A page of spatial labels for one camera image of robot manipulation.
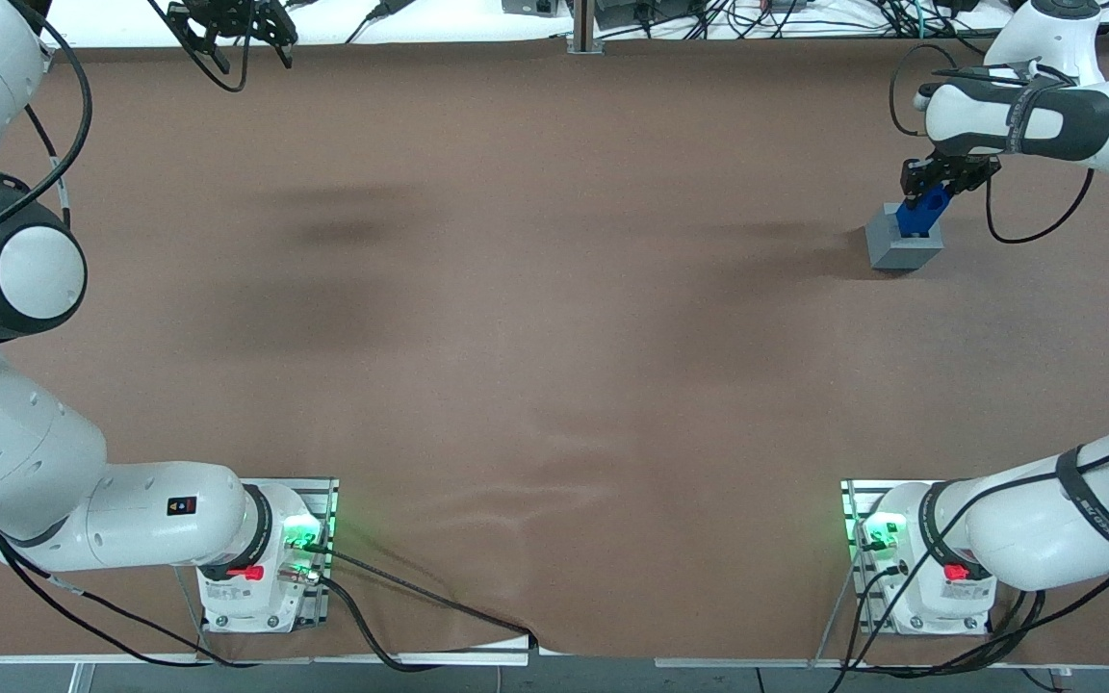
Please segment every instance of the brown table surface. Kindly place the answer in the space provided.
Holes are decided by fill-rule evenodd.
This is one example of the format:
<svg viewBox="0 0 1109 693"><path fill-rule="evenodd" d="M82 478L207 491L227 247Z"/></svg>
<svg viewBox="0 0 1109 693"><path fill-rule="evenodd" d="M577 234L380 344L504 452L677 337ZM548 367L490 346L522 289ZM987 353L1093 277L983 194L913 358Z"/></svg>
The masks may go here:
<svg viewBox="0 0 1109 693"><path fill-rule="evenodd" d="M886 113L908 45L327 48L291 71L260 51L236 96L171 52L90 54L69 175L88 299L6 353L115 462L342 479L342 547L547 648L813 656L848 561L842 478L973 477L1109 431L1109 176L1042 242L989 240L977 193L923 271L868 271L859 227L929 150ZM65 65L35 106L65 145ZM0 166L45 171L27 122ZM1081 177L1005 161L1004 232ZM389 649L507 635L342 578ZM71 580L193 632L167 567ZM968 645L891 640L872 661ZM365 651L339 609L215 642ZM105 651L0 565L0 654ZM1109 665L1109 593L1014 661Z"/></svg>

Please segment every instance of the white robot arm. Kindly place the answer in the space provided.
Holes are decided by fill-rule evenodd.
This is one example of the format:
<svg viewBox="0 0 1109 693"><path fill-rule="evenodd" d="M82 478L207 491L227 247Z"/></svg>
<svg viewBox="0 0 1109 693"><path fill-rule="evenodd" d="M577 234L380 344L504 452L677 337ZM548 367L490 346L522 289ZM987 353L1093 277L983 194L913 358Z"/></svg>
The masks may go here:
<svg viewBox="0 0 1109 693"><path fill-rule="evenodd" d="M937 152L1026 153L1109 172L1109 82L1095 52L1099 19L1092 0L1021 4L983 58L987 67L976 74L1032 77L1050 68L1077 86L1048 89L1035 99L1032 86L967 77L933 84L934 92L928 99L924 93L919 105Z"/></svg>
<svg viewBox="0 0 1109 693"><path fill-rule="evenodd" d="M991 44L985 67L925 84L916 105L927 113L933 157L978 162L1022 153L1109 172L1109 82L1095 54L1098 21L1092 0L1029 0ZM1030 82L1045 74L1051 77ZM989 82L995 77L1011 83ZM987 175L995 171L998 164ZM971 501L1018 479L1030 482ZM899 598L906 575L881 579L898 632L978 634L996 580L1039 591L1109 573L1109 435L986 478L898 486L858 528L858 540L872 547L879 570L907 572L928 552L933 558Z"/></svg>
<svg viewBox="0 0 1109 693"><path fill-rule="evenodd" d="M0 137L48 59L22 14L0 0ZM0 212L26 193L0 172ZM83 252L57 215L39 202L9 215L0 223L0 343L64 324L85 282ZM0 355L0 534L40 569L197 565L204 609L221 631L284 632L311 565L299 548L321 529L289 488L244 485L223 466L106 463L101 431Z"/></svg>

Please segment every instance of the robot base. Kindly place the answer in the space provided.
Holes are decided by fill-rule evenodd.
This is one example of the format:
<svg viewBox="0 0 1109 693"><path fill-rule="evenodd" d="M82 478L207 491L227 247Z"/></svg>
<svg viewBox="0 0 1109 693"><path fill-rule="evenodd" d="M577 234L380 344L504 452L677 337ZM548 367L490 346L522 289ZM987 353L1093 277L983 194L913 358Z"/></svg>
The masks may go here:
<svg viewBox="0 0 1109 693"><path fill-rule="evenodd" d="M938 223L932 224L927 237L903 237L896 216L901 206L885 202L866 224L866 251L875 271L916 271L944 249Z"/></svg>
<svg viewBox="0 0 1109 693"><path fill-rule="evenodd" d="M849 540L849 553L854 558L849 574L846 574L843 594L853 582L854 594L866 600L863 619L858 628L864 633L871 631L891 632L899 635L975 635L987 634L988 612L995 598L996 580L947 580L940 565L929 558L919 569L909 588L897 600L889 618L884 623L879 618L897 589L905 582L905 574L879 579L871 594L863 594L863 588L877 572L902 562L908 567L925 553L920 532L916 531L916 510L927 482L876 481L876 479L844 479L842 500L845 517L845 538ZM855 547L868 547L882 541L884 550L858 551ZM952 600L952 597L976 597L976 600ZM837 619L837 607L824 629L824 640L815 658L820 658L827 643L832 623Z"/></svg>
<svg viewBox="0 0 1109 693"><path fill-rule="evenodd" d="M913 578L907 573L927 553L918 528L919 506L929 485L902 483L885 492L871 516L857 523L859 547L882 543L864 552L864 578L896 567L898 573L879 579L885 607L902 584L909 583L893 608L893 628L902 635L986 635L997 580L953 580L949 569L928 558Z"/></svg>
<svg viewBox="0 0 1109 693"><path fill-rule="evenodd" d="M332 517L335 508L335 479L246 479L256 483L273 509L273 534L264 556L255 565L263 569L257 580L234 575L211 580L200 573L200 601L204 609L204 631L210 632L291 632L325 621L327 597L317 580L325 574L323 557L295 548L305 541L330 544L330 530L316 512ZM323 488L312 490L313 486ZM301 488L303 495L296 490ZM309 496L314 497L308 507Z"/></svg>

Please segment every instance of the connector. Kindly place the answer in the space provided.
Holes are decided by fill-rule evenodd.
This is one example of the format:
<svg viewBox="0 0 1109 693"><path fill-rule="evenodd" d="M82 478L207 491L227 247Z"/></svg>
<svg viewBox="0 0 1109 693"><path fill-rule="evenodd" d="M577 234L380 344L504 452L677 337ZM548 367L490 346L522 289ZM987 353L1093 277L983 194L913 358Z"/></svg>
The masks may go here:
<svg viewBox="0 0 1109 693"><path fill-rule="evenodd" d="M307 587L315 587L319 584L321 580L319 572L309 569L307 565L285 565L276 571L276 578L286 582L307 584Z"/></svg>

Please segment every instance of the gray floor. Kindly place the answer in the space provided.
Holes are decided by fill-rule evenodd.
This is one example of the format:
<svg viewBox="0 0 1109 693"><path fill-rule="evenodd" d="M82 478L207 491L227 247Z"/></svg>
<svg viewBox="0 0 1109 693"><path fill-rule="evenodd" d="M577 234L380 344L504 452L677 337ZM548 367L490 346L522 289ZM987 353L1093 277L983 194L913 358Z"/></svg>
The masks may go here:
<svg viewBox="0 0 1109 693"><path fill-rule="evenodd" d="M92 693L492 693L497 675L507 693L823 693L835 679L831 671L762 671L761 687L751 667L653 666L652 660L532 658L527 667L444 667L400 675L377 665L272 665L234 671L220 667L166 670L146 665L101 665ZM62 693L70 666L0 665L0 693ZM1047 672L1036 672L1046 681ZM1109 671L1077 671L1066 680L1071 690L1109 693ZM841 693L1038 693L1017 671L991 670L936 681L896 681L884 675L854 675Z"/></svg>

